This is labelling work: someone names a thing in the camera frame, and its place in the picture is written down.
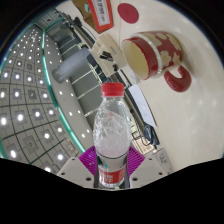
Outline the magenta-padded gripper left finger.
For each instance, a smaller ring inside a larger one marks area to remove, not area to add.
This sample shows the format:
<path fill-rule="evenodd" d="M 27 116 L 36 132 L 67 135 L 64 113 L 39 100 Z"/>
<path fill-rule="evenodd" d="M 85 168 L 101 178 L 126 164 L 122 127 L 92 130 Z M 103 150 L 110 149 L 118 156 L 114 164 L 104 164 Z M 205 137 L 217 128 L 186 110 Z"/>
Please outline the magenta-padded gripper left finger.
<path fill-rule="evenodd" d="M 93 188 L 97 173 L 97 156 L 94 148 L 79 157 L 71 157 L 58 172 L 58 176 L 84 188 Z"/>

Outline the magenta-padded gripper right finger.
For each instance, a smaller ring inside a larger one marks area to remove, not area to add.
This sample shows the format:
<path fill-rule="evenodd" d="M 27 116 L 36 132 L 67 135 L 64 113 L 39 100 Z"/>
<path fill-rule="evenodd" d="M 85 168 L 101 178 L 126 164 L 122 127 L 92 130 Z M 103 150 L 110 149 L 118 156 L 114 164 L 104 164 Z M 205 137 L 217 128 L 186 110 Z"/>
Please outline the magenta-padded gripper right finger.
<path fill-rule="evenodd" d="M 155 149 L 146 156 L 131 147 L 127 156 L 125 189 L 140 188 L 174 172 L 164 149 Z"/>

